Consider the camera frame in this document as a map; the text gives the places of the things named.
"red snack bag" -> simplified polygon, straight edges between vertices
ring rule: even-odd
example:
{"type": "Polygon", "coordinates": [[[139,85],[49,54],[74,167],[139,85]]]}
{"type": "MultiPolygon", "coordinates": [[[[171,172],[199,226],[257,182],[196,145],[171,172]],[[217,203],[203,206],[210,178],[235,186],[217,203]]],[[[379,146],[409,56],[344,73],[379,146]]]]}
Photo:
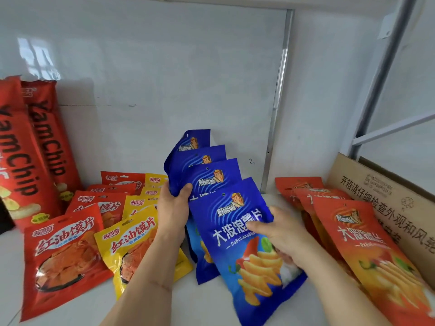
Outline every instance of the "red snack bag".
{"type": "Polygon", "coordinates": [[[101,183],[107,185],[119,184],[136,184],[135,196],[140,195],[142,187],[145,183],[146,174],[141,173],[120,173],[120,172],[104,172],[101,171],[101,183]]]}
{"type": "Polygon", "coordinates": [[[67,208],[82,185],[60,116],[56,81],[21,81],[21,87],[48,169],[67,208]]]}
{"type": "Polygon", "coordinates": [[[125,193],[76,191],[68,206],[67,213],[77,212],[96,203],[100,208],[103,225],[106,229],[121,221],[126,196],[125,193]]]}
{"type": "Polygon", "coordinates": [[[39,316],[110,279],[94,234],[103,230],[92,206],[24,232],[24,299],[21,321],[39,316]]]}
{"type": "Polygon", "coordinates": [[[62,214],[18,76],[0,80],[0,157],[0,197],[21,232],[62,214]]]}
{"type": "Polygon", "coordinates": [[[107,192],[107,193],[126,193],[129,196],[134,195],[136,191],[136,184],[124,185],[106,185],[106,184],[91,184],[87,187],[86,191],[90,192],[107,192]]]}
{"type": "Polygon", "coordinates": [[[280,194],[298,210],[304,208],[293,192],[294,188],[324,188],[321,177],[275,177],[275,185],[280,194]]]}
{"type": "Polygon", "coordinates": [[[376,307],[395,326],[435,324],[435,292],[378,223],[369,202],[313,197],[314,209],[376,307]]]}
{"type": "Polygon", "coordinates": [[[332,242],[331,237],[324,229],[322,223],[318,219],[313,207],[313,197],[322,197],[327,199],[352,199],[347,193],[338,189],[293,189],[293,192],[301,202],[305,211],[311,216],[313,224],[320,237],[322,246],[325,250],[332,255],[335,259],[341,259],[341,255],[332,242]]]}

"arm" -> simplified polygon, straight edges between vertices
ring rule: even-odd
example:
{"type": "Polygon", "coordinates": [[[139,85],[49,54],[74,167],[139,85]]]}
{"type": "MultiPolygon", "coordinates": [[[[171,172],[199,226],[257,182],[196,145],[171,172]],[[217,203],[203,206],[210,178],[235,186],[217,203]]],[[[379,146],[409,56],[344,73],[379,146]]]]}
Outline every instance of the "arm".
{"type": "Polygon", "coordinates": [[[159,223],[155,240],[100,326],[170,325],[175,263],[184,239],[191,191],[192,185],[188,184],[174,198],[167,183],[163,186],[157,203],[159,223]]]}
{"type": "Polygon", "coordinates": [[[271,207],[274,221],[248,222],[251,231],[266,235],[281,252],[290,255],[313,282],[332,326],[391,326],[385,316],[359,290],[338,263],[305,228],[280,208],[271,207]]]}

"white shelf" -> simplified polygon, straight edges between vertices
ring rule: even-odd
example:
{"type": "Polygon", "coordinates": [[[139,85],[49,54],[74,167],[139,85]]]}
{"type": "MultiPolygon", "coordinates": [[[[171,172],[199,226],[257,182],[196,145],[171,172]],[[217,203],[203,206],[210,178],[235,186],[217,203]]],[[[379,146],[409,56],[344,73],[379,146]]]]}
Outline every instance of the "white shelf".
{"type": "MultiPolygon", "coordinates": [[[[291,209],[280,195],[263,195],[268,205],[291,209]]],[[[22,235],[13,230],[0,235],[0,245],[8,250],[1,250],[2,267],[0,267],[2,293],[0,304],[0,325],[17,326],[21,317],[21,300],[23,288],[24,259],[22,235]]],[[[50,312],[30,319],[20,326],[46,325],[98,325],[116,301],[112,279],[69,301],[50,312]]],[[[221,277],[200,286],[196,283],[195,272],[191,272],[174,285],[172,297],[172,326],[207,326],[240,325],[233,308],[231,293],[221,277]]],[[[307,280],[291,297],[281,304],[266,323],[273,325],[328,325],[321,303],[312,283],[307,280]]]]}
{"type": "Polygon", "coordinates": [[[394,7],[397,0],[156,0],[238,5],[243,7],[298,9],[318,8],[342,13],[383,16],[394,7]]]}

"chip bag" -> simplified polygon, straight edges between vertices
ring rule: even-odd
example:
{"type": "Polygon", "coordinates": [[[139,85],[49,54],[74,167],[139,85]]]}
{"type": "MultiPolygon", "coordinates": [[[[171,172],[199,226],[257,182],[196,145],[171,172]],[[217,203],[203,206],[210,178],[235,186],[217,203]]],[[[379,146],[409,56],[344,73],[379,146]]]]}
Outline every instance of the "chip bag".
{"type": "Polygon", "coordinates": [[[171,159],[171,170],[168,173],[169,190],[173,196],[180,192],[180,181],[183,172],[193,165],[202,165],[226,160],[225,145],[209,146],[197,150],[175,152],[171,159]]]}
{"type": "Polygon", "coordinates": [[[321,177],[275,177],[275,185],[280,194],[298,210],[304,208],[293,192],[294,188],[324,188],[321,177]]]}
{"type": "Polygon", "coordinates": [[[122,219],[128,219],[136,213],[151,208],[157,210],[157,197],[153,195],[127,196],[125,198],[122,219]]]}
{"type": "Polygon", "coordinates": [[[168,181],[168,177],[166,175],[160,175],[160,174],[146,174],[146,180],[145,180],[145,186],[148,188],[158,188],[161,189],[163,184],[165,184],[168,181]]]}
{"type": "Polygon", "coordinates": [[[38,142],[66,209],[74,192],[83,187],[57,104],[56,81],[21,81],[21,87],[38,142]]]}
{"type": "Polygon", "coordinates": [[[94,238],[102,229],[96,205],[25,229],[21,321],[57,308],[113,276],[94,238]]]}
{"type": "Polygon", "coordinates": [[[107,185],[136,184],[134,194],[139,195],[145,183],[146,174],[143,173],[119,173],[101,171],[101,183],[107,185]]]}
{"type": "Polygon", "coordinates": [[[316,215],[316,211],[313,206],[313,197],[323,197],[325,199],[348,199],[352,198],[345,192],[338,189],[298,189],[294,188],[293,193],[296,195],[302,207],[311,217],[311,220],[315,226],[315,229],[320,238],[321,245],[325,250],[336,260],[341,259],[341,254],[338,252],[337,247],[335,247],[334,242],[329,236],[328,232],[323,227],[319,218],[316,215]]]}
{"type": "Polygon", "coordinates": [[[157,200],[160,197],[161,188],[153,188],[149,186],[144,186],[140,195],[146,197],[147,200],[157,200]]]}
{"type": "Polygon", "coordinates": [[[136,184],[135,183],[124,184],[124,185],[91,184],[90,186],[87,187],[86,191],[134,194],[136,191],[136,184]]]}
{"type": "Polygon", "coordinates": [[[0,80],[0,197],[21,232],[62,214],[19,77],[0,80]]]}
{"type": "MultiPolygon", "coordinates": [[[[207,165],[194,165],[188,168],[183,174],[180,188],[187,183],[192,183],[193,189],[189,201],[193,201],[241,180],[242,176],[240,175],[237,159],[230,159],[207,165]]],[[[191,257],[194,262],[198,263],[196,266],[196,280],[198,285],[201,285],[216,278],[219,271],[199,235],[192,214],[189,214],[186,229],[191,257]]]]}
{"type": "MultiPolygon", "coordinates": [[[[127,287],[157,233],[157,211],[150,208],[95,234],[103,261],[114,273],[117,298],[127,287]]],[[[193,270],[188,258],[179,249],[174,281],[193,270]]]]}
{"type": "Polygon", "coordinates": [[[169,174],[171,170],[171,160],[174,152],[196,150],[210,146],[210,133],[210,129],[191,129],[186,131],[182,139],[175,144],[163,164],[163,169],[166,174],[169,174]]]}
{"type": "Polygon", "coordinates": [[[313,197],[317,216],[394,326],[435,324],[435,292],[378,223],[369,202],[313,197]]]}
{"type": "Polygon", "coordinates": [[[231,294],[242,326],[261,326],[307,278],[291,257],[267,237],[246,228],[247,221],[273,216],[250,177],[189,202],[211,258],[231,294]]]}
{"type": "Polygon", "coordinates": [[[100,208],[104,228],[106,229],[121,221],[126,197],[125,193],[76,191],[68,206],[67,213],[77,212],[96,203],[100,208]]]}

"blue snack bag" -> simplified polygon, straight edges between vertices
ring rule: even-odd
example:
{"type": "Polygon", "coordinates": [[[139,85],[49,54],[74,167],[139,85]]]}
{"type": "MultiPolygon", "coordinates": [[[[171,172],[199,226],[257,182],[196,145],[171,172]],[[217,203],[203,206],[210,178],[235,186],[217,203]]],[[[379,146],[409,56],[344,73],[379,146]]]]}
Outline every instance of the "blue snack bag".
{"type": "Polygon", "coordinates": [[[189,202],[199,233],[233,295],[242,326],[261,326],[307,278],[269,239],[249,231],[247,221],[273,221],[250,177],[189,202]]]}
{"type": "Polygon", "coordinates": [[[202,149],[175,152],[172,155],[169,178],[169,190],[173,196],[178,196],[179,184],[183,172],[193,165],[202,165],[215,161],[226,160],[225,145],[209,146],[202,149]]]}
{"type": "Polygon", "coordinates": [[[169,174],[169,171],[171,170],[171,159],[174,152],[201,149],[210,146],[210,132],[210,129],[191,129],[186,131],[183,134],[182,139],[178,141],[171,153],[169,153],[163,164],[163,169],[166,174],[169,174]]]}
{"type": "MultiPolygon", "coordinates": [[[[193,189],[189,201],[194,201],[213,193],[217,189],[233,185],[241,180],[242,176],[240,175],[237,159],[230,159],[189,167],[183,173],[179,189],[187,183],[192,183],[193,189]]],[[[201,285],[216,278],[219,275],[219,271],[199,235],[192,214],[189,214],[186,228],[191,257],[197,263],[196,280],[198,285],[201,285]]]]}

